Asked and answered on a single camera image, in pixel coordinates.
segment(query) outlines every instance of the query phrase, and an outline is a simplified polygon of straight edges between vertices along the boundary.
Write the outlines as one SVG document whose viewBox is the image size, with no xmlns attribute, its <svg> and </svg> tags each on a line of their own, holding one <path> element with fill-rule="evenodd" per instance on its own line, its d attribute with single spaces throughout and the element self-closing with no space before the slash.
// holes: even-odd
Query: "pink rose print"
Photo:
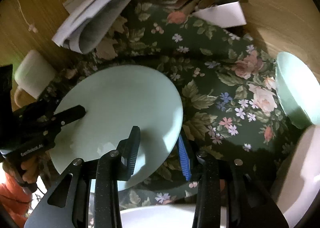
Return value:
<svg viewBox="0 0 320 228">
<path fill-rule="evenodd" d="M 270 112 L 277 107 L 273 98 L 276 94 L 273 92 L 265 88 L 254 86 L 253 84 L 249 84 L 249 91 L 254 93 L 253 100 L 256 101 L 257 106 L 262 109 L 265 114 L 270 114 Z"/>
<path fill-rule="evenodd" d="M 197 186 L 198 186 L 198 182 L 192 182 L 192 183 L 189 184 L 190 188 L 195 188 Z"/>
<path fill-rule="evenodd" d="M 266 143 L 268 144 L 269 141 L 273 138 L 273 129 L 272 127 L 269 125 L 267 126 L 266 130 L 264 131 L 264 139 L 266 141 Z"/>
<path fill-rule="evenodd" d="M 232 125 L 232 118 L 227 119 L 226 117 L 224 117 L 222 119 L 223 119 L 223 121 L 220 121 L 219 124 L 224 126 L 226 129 L 228 129 L 229 126 Z"/>
<path fill-rule="evenodd" d="M 235 71 L 237 76 L 247 80 L 251 77 L 251 74 L 257 74 L 262 68 L 262 59 L 257 59 L 257 56 L 257 51 L 253 50 L 243 60 L 236 61 L 236 64 L 231 69 Z"/>
<path fill-rule="evenodd" d="M 168 17 L 167 21 L 169 24 L 182 24 L 186 20 L 187 16 L 181 11 L 171 12 Z"/>
</svg>

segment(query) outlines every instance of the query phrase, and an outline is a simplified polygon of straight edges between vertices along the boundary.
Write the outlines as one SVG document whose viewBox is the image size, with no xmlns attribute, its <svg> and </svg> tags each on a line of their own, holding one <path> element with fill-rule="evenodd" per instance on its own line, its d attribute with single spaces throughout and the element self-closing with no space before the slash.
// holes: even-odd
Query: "floral tablecloth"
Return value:
<svg viewBox="0 0 320 228">
<path fill-rule="evenodd" d="M 57 100 L 96 71 L 140 64 L 164 73 L 183 102 L 183 129 L 218 159 L 241 159 L 270 187 L 301 130 L 285 116 L 275 91 L 275 61 L 240 38 L 195 17 L 132 1 L 94 52 L 80 55 L 42 94 Z M 176 147 L 142 183 L 119 192 L 121 209 L 195 200 Z"/>
</svg>

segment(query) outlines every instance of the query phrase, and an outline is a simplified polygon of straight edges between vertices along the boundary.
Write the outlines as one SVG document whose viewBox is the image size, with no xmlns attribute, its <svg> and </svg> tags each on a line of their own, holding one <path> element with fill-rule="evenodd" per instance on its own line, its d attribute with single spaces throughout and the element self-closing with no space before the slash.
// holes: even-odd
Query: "plate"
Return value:
<svg viewBox="0 0 320 228">
<path fill-rule="evenodd" d="M 100 158 L 139 126 L 141 141 L 134 174 L 118 181 L 118 190 L 151 175 L 168 157 L 182 126 L 183 108 L 173 83 L 162 73 L 139 65 L 99 71 L 76 85 L 55 113 L 82 105 L 86 115 L 64 126 L 50 150 L 59 173 L 75 158 Z"/>
<path fill-rule="evenodd" d="M 289 52 L 277 56 L 276 92 L 293 125 L 305 129 L 320 124 L 320 84 L 312 71 Z"/>
<path fill-rule="evenodd" d="M 156 205 L 120 211 L 125 228 L 192 228 L 196 205 Z M 227 227 L 227 209 L 221 207 L 220 228 Z"/>
</svg>

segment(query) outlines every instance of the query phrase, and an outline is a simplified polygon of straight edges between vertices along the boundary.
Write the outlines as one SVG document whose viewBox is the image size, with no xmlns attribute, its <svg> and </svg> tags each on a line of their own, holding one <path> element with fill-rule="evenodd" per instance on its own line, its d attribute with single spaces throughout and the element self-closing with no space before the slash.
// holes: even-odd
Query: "white bowl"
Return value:
<svg viewBox="0 0 320 228">
<path fill-rule="evenodd" d="M 144 66 L 124 65 L 99 71 L 76 85 L 56 113 L 76 105 L 86 115 L 62 127 L 50 150 L 59 173 L 75 158 L 100 158 L 128 138 L 139 126 L 141 141 L 134 174 L 118 181 L 118 190 L 136 185 L 166 160 L 179 136 L 183 108 L 173 83 L 162 73 Z"/>
<path fill-rule="evenodd" d="M 320 124 L 320 84 L 306 64 L 293 54 L 280 52 L 276 85 L 279 102 L 292 124 L 299 129 Z"/>
</svg>

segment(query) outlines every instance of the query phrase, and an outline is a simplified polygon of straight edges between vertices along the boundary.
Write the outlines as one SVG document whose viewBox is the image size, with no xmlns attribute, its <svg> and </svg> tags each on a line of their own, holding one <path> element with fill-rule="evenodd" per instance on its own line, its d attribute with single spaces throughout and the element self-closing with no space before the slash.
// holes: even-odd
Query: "bowl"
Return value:
<svg viewBox="0 0 320 228">
<path fill-rule="evenodd" d="M 292 124 L 305 129 L 320 124 L 320 84 L 308 66 L 288 52 L 276 59 L 276 92 Z"/>
</svg>

